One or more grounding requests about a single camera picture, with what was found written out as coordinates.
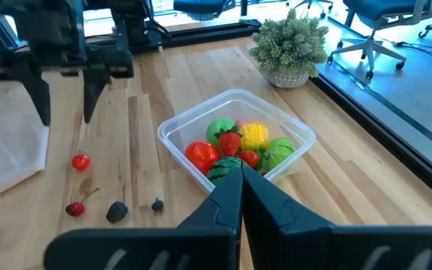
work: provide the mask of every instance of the green plant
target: green plant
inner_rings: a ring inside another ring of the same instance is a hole
[[[317,18],[296,18],[292,8],[286,19],[267,19],[252,38],[257,47],[250,50],[266,73],[307,71],[311,77],[318,76],[317,63],[328,57],[324,50],[327,26],[320,26]]]

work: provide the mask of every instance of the toy watermelon slice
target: toy watermelon slice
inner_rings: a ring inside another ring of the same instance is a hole
[[[222,183],[224,176],[234,168],[249,167],[249,165],[237,157],[223,157],[216,161],[208,172],[208,179],[215,186]]]

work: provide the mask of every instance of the white sheet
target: white sheet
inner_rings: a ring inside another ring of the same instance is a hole
[[[44,170],[49,134],[22,86],[0,91],[0,193]]]

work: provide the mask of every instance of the potted plant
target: potted plant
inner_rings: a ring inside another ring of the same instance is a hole
[[[252,38],[257,46],[250,50],[259,63],[259,71],[272,84],[293,89],[302,86],[308,77],[317,77],[316,64],[328,58],[324,50],[327,26],[317,18],[296,18],[292,8],[286,19],[267,19]]]

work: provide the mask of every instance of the green toy fruit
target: green toy fruit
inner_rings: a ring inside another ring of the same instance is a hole
[[[269,172],[287,159],[295,151],[293,142],[288,138],[273,139],[262,155],[261,171]]]
[[[237,157],[223,157],[216,161],[208,172],[208,179],[215,186],[223,182],[224,176],[234,168],[249,167],[249,165]]]
[[[223,129],[224,131],[228,131],[232,127],[234,127],[234,122],[229,120],[228,118],[219,118],[217,120],[214,120],[213,122],[211,122],[211,124],[209,124],[208,128],[206,128],[206,139],[213,146],[219,148],[219,140],[218,138],[216,138],[215,134],[219,133],[221,129]]]

